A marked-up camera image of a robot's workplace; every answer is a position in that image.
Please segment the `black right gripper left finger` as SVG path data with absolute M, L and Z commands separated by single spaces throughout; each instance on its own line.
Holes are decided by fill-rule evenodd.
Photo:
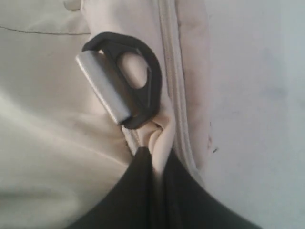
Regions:
M 158 229 L 154 208 L 152 156 L 140 147 L 111 191 L 69 228 Z

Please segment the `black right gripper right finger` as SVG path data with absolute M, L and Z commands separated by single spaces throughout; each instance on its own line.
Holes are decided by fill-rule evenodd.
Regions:
M 205 191 L 172 151 L 163 174 L 167 229 L 259 229 Z

